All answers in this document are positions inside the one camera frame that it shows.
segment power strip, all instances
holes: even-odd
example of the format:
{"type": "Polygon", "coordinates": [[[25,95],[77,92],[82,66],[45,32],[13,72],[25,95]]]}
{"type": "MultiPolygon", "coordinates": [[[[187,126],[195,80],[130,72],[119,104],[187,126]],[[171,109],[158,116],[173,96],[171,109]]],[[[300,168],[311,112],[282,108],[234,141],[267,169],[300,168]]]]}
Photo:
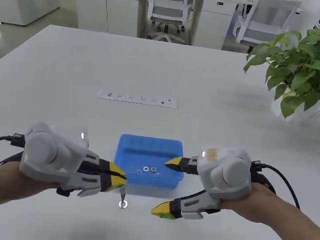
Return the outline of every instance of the power strip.
{"type": "Polygon", "coordinates": [[[113,92],[113,91],[104,92],[103,90],[99,91],[98,96],[100,99],[106,99],[106,100],[158,106],[163,108],[172,108],[172,109],[178,108],[177,101],[173,98],[149,97],[149,96],[133,95],[133,94],[126,94],[121,92],[113,92]]]}

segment floor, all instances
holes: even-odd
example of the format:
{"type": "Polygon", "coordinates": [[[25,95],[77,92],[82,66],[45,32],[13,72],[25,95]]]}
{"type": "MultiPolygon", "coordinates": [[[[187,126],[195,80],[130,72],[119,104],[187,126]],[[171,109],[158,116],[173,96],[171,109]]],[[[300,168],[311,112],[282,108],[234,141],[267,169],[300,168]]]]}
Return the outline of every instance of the floor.
{"type": "MultiPolygon", "coordinates": [[[[13,24],[0,25],[0,58],[11,52],[13,49],[24,43],[36,33],[48,25],[58,25],[70,28],[78,28],[77,12],[74,0],[60,0],[61,7],[41,17],[27,26],[13,24]]],[[[222,48],[225,51],[246,53],[248,47],[237,44],[235,38],[228,34],[222,48]]]]}

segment metal washer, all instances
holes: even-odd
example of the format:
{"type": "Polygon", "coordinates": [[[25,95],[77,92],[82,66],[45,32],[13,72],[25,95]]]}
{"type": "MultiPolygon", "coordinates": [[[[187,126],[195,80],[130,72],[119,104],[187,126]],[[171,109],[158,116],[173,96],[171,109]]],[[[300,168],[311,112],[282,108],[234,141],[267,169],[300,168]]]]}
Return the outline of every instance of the metal washer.
{"type": "Polygon", "coordinates": [[[126,209],[128,207],[128,202],[124,200],[123,203],[124,204],[122,204],[122,201],[119,202],[119,208],[126,209]]]}

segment hand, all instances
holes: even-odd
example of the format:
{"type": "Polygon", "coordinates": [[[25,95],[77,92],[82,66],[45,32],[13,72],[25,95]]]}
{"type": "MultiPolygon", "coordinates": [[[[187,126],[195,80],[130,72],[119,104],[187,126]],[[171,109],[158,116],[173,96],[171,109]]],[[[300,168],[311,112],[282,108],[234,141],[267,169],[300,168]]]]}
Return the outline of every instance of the hand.
{"type": "Polygon", "coordinates": [[[283,200],[267,187],[253,183],[252,193],[249,196],[237,200],[224,200],[221,208],[233,210],[251,222],[268,224],[269,215],[273,213],[272,205],[279,201],[283,200]]]}
{"type": "Polygon", "coordinates": [[[57,188],[57,183],[33,180],[19,171],[20,162],[12,161],[0,166],[0,204],[36,195],[57,188]]]}

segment blue plastic tray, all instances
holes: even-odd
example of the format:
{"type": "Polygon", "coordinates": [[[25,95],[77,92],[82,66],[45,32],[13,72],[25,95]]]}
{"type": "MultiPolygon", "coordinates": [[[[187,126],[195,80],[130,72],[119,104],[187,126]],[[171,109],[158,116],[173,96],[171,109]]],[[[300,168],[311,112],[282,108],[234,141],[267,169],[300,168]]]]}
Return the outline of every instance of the blue plastic tray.
{"type": "Polygon", "coordinates": [[[165,167],[165,162],[183,156],[182,143],[177,140],[123,134],[114,163],[124,170],[128,183],[174,189],[184,173],[165,167]],[[144,172],[143,167],[156,172],[144,172]]]}

